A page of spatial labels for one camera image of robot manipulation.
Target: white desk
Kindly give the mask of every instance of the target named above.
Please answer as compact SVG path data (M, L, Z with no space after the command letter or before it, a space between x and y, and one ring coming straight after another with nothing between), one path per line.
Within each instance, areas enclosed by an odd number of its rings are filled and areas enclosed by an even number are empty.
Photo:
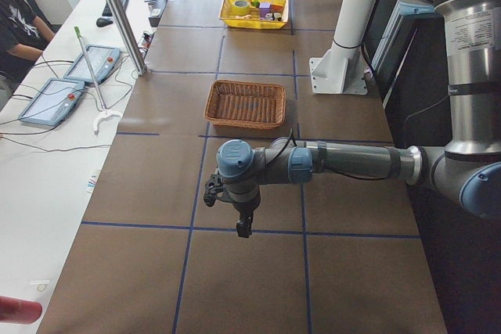
M115 24L96 26L104 0L81 0L45 50L47 61L75 60L81 49L74 27L80 28L87 44L118 47L126 54L124 42ZM150 31L149 10L144 0L130 0L129 22L136 40ZM51 66L61 77L69 65ZM23 84L41 88L54 73L46 66L35 67ZM131 86L111 79L101 85L106 104L119 100ZM136 74L130 59L117 76L119 81L135 83ZM95 89L89 89L95 95ZM33 96L36 91L20 86L16 94ZM128 96L114 110L124 111ZM17 118L28 104L13 97L0 113L0 123ZM90 94L82 96L77 109L54 131L42 135L6 135L18 142L44 149L69 149L79 146L109 145L114 140L119 119L101 122L94 136L92 122L98 115ZM4 133L44 131L19 121L0 126ZM87 207L88 180L100 170L109 148L79 149L66 153L44 153L27 146L0 139L0 295L38 301L47 308L74 236ZM36 332L41 318L32 325L0 323L2 334Z

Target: blue joint cap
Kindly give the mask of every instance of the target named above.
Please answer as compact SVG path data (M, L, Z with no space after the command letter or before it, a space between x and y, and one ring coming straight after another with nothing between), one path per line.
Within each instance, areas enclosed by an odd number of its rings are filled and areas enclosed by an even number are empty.
M289 155L289 181L293 184L312 180L313 157L308 148L293 148Z
M460 204L470 213L488 219L501 219L501 162L473 174L463 185Z
M242 140L230 140L219 147L216 160L223 178L234 179L243 175L252 164L254 150Z

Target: red tube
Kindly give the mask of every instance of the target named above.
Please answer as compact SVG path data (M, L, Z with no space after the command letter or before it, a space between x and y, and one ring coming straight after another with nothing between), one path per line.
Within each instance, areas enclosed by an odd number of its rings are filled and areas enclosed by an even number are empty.
M0 322L31 324L40 316L40 303L0 296Z

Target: warning label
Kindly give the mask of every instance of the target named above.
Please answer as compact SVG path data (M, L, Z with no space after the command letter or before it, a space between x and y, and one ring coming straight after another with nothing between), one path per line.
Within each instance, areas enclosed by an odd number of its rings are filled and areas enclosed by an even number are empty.
M445 38L447 56L483 48L501 49L501 8L448 21Z

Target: yellow bin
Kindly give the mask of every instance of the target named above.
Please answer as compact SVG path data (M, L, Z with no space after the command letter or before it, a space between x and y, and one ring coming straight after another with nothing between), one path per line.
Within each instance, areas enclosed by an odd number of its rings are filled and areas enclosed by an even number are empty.
M237 0L223 0L219 19L230 27L242 27L246 29L280 29L289 20L289 0L247 0L250 4L253 2L270 2L272 5L282 7L281 21L278 20L261 20L259 18L259 9L250 6L249 18L241 18L235 14L234 3Z

